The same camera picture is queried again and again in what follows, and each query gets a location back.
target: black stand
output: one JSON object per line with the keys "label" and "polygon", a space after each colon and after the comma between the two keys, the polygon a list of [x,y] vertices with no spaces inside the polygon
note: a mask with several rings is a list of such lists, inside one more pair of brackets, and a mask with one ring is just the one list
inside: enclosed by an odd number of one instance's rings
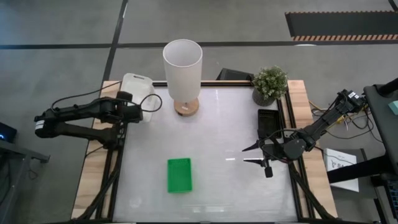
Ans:
{"label": "black stand", "polygon": [[358,177],[393,172],[389,158],[384,155],[355,165],[342,167],[328,172],[329,183],[351,180]]}

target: white container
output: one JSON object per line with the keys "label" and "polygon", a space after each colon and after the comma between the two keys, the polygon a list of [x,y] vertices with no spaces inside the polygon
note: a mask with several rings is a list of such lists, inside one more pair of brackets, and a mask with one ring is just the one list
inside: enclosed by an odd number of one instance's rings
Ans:
{"label": "white container", "polygon": [[163,49],[164,70],[170,96],[188,103],[199,96],[203,52],[192,40],[180,39]]}
{"label": "white container", "polygon": [[[152,85],[152,79],[142,75],[127,73],[123,76],[121,91],[131,93],[131,101],[139,105],[147,95],[155,93],[155,88]],[[158,101],[158,97],[150,96],[141,105],[142,109],[149,111],[154,110],[155,105],[158,105],[160,103]],[[150,112],[142,112],[142,115],[143,120],[141,122],[149,122],[152,117],[152,113]]]}

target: floor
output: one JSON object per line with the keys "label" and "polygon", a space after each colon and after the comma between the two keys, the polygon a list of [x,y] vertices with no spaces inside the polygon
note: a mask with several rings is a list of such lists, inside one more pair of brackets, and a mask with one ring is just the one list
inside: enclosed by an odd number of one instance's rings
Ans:
{"label": "floor", "polygon": [[[19,145],[51,154],[48,164],[31,165],[39,177],[27,178],[15,223],[70,218],[87,146],[87,141],[76,138],[36,137],[35,115],[61,97],[95,90],[103,80],[121,80],[127,72],[165,80],[161,47],[118,48],[113,54],[113,41],[280,42],[268,47],[204,47],[202,79],[214,80],[222,68],[256,73],[260,67],[278,65],[290,79],[305,80],[310,100],[327,107],[344,88],[361,93],[366,85],[396,78],[398,45],[282,46],[291,41],[284,13],[370,10],[392,8],[388,0],[0,0],[0,104],[6,105],[0,109],[0,121],[18,129]],[[115,32],[117,24],[122,25],[120,32]],[[76,46],[62,47],[65,44]],[[90,126],[92,120],[76,124]],[[331,132],[348,137],[361,130],[350,126],[347,131],[342,124]],[[321,144],[335,149],[363,147],[369,158],[384,154],[382,144],[370,134],[351,140],[325,135]],[[367,198],[355,204],[336,198],[336,206],[345,220],[377,220]]]}

